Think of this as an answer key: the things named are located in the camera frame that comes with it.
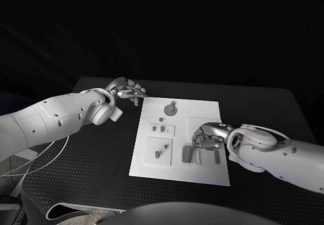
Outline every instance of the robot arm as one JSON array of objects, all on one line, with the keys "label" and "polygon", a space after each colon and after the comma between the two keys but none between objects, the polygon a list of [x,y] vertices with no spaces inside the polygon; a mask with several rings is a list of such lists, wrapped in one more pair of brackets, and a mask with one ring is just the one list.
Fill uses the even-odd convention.
[{"label": "robot arm", "polygon": [[145,89],[124,77],[104,88],[55,96],[23,110],[0,116],[0,161],[24,149],[63,139],[81,127],[117,121],[122,111],[115,106],[118,98],[128,98],[138,105]]},{"label": "robot arm", "polygon": [[248,170],[265,170],[281,180],[324,194],[324,147],[294,140],[279,142],[251,125],[233,129],[220,123],[206,123],[193,136],[193,146],[216,150],[225,143],[229,159]]}]

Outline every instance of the robotic hand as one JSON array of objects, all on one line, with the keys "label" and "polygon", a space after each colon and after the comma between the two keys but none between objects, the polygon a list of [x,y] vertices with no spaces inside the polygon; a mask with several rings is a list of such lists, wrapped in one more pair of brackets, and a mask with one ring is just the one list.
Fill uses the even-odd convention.
[{"label": "robotic hand", "polygon": [[262,129],[279,134],[287,141],[279,142],[269,132],[252,125],[235,129],[222,123],[206,123],[194,132],[193,146],[216,150],[225,143],[229,160],[248,170],[258,173],[266,170],[281,180],[324,194],[324,147]]},{"label": "robotic hand", "polygon": [[118,98],[128,98],[138,106],[145,89],[120,77],[102,88],[55,96],[23,110],[0,116],[0,161],[24,149],[63,139],[81,127],[115,122],[122,111],[115,106]]}]

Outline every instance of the white cable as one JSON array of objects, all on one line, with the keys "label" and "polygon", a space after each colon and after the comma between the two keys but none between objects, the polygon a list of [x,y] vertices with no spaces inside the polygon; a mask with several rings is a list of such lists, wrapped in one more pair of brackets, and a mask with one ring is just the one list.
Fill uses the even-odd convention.
[{"label": "white cable", "polygon": [[62,150],[60,150],[59,154],[55,156],[55,158],[52,159],[52,161],[50,161],[45,166],[42,166],[39,169],[36,169],[36,170],[32,171],[32,172],[22,173],[22,174],[10,174],[10,175],[7,175],[9,173],[13,172],[13,171],[10,171],[9,173],[6,173],[6,175],[1,175],[0,177],[22,176],[22,175],[30,174],[30,173],[39,171],[40,169],[43,169],[43,168],[45,168],[45,167],[56,160],[56,158],[59,157],[62,151],[65,150],[65,146],[62,147]]},{"label": "white cable", "polygon": [[12,172],[14,172],[16,170],[19,170],[20,168],[23,168],[30,162],[35,161],[35,159],[48,151],[49,147],[42,151],[42,153],[30,160],[27,161],[22,166],[19,166],[17,168],[14,168],[12,171],[9,171],[6,174],[3,174],[0,177],[4,177],[7,174],[10,174]]},{"label": "white cable", "polygon": [[264,129],[264,130],[268,130],[268,131],[274,132],[275,134],[278,134],[279,136],[282,136],[287,140],[289,140],[289,137],[285,134],[282,134],[281,132],[278,132],[276,130],[272,130],[269,128],[259,127],[259,126],[255,126],[255,125],[251,125],[251,126],[253,126],[255,128],[259,128],[259,129]]}]

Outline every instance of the textured tabletop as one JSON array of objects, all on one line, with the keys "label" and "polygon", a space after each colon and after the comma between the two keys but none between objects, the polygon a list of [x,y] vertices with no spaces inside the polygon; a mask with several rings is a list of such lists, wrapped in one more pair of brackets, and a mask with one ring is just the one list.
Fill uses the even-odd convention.
[{"label": "textured tabletop", "polygon": [[[81,78],[73,93],[104,88],[109,78]],[[253,124],[282,132],[291,139],[315,143],[292,93],[285,89],[215,84],[144,81],[150,97],[217,101],[222,121],[238,127]],[[259,215],[281,224],[323,224],[324,195],[312,193],[268,172],[255,173],[228,159],[230,187],[128,176],[141,103],[117,101],[124,114],[118,122],[85,125],[69,138],[53,163],[24,178],[23,203],[32,224],[58,224],[76,215],[46,221],[58,203],[128,210],[137,206],[184,201],[209,203]],[[65,139],[35,161],[32,170],[56,156]]]}]

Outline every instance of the white board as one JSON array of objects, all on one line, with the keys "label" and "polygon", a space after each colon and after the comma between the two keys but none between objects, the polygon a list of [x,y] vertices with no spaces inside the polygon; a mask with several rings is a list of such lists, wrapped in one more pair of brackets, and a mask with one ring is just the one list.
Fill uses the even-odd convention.
[{"label": "white board", "polygon": [[[174,116],[167,116],[164,114],[164,107],[171,101],[176,102],[177,113]],[[194,150],[200,152],[200,165],[183,163],[183,146],[192,146],[193,133],[206,122],[222,122],[217,102],[173,98],[144,98],[130,176],[229,186],[228,162],[223,145],[217,150],[219,164],[215,163],[215,152],[203,149],[193,149],[193,157]],[[174,136],[170,137],[170,135],[167,136],[167,134],[163,134],[161,132],[158,132],[157,135],[153,135],[153,124],[174,126]],[[170,166],[161,166],[154,162],[150,164],[145,163],[144,158],[148,148],[148,137],[171,139]]]}]

